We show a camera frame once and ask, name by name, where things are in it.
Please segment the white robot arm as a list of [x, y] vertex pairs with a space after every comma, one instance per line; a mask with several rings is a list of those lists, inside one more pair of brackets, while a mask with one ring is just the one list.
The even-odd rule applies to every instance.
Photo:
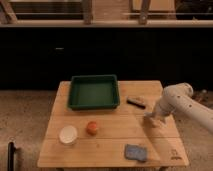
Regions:
[[166, 86], [159, 100], [156, 101], [151, 116], [164, 119], [174, 111], [197, 121], [213, 134], [213, 110], [192, 99], [193, 88], [188, 83]]

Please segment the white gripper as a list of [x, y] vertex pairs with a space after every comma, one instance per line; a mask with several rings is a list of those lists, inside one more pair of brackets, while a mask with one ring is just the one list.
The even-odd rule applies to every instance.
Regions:
[[164, 121], [173, 111], [173, 107], [166, 103], [158, 101], [152, 111], [151, 123], [154, 128], [161, 126], [161, 121]]

